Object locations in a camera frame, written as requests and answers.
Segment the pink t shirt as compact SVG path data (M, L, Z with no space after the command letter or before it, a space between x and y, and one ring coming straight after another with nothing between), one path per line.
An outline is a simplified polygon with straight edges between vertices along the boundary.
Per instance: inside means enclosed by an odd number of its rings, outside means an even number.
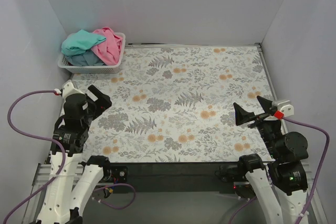
M107 66L117 65L120 60L123 38L109 27L96 29L93 33L104 36L106 39L104 42L93 46L91 51Z

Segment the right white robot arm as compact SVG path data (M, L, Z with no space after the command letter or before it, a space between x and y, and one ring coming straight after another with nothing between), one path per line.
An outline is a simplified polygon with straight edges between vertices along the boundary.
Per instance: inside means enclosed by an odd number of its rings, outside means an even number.
M246 180L256 195L267 223L308 223L303 208L308 181L302 160L308 158L308 141L298 132L283 134L281 120L294 114L289 100L270 101L257 97L261 114L245 111L234 103L236 125L256 128L273 161L263 164L258 154L241 156L238 176Z

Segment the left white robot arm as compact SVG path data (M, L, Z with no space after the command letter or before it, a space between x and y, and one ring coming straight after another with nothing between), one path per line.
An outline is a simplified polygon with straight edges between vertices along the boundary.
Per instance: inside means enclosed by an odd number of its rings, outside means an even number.
M111 178L112 170L105 165L108 159L95 156L93 163L85 165L78 182L74 182L91 123L112 106L110 97L94 85L88 90L95 100L71 81L60 90L64 104L52 136L55 143L50 153L51 183L46 187L37 223L82 223L84 208L96 184Z

